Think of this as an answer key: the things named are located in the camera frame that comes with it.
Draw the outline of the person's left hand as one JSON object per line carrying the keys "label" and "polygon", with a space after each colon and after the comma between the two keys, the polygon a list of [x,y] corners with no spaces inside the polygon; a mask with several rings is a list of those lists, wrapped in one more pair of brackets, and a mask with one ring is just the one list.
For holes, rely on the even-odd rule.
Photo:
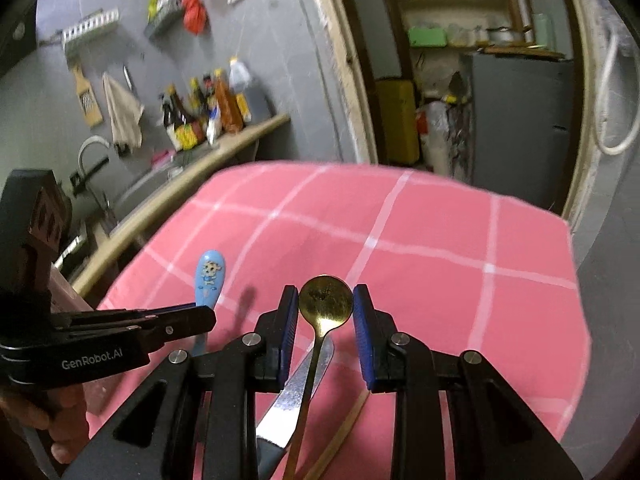
{"label": "person's left hand", "polygon": [[52,439],[51,454],[60,464],[70,464],[89,442],[87,403],[82,385],[47,392],[53,412],[38,408],[9,388],[1,389],[1,409],[22,426],[45,431]]}

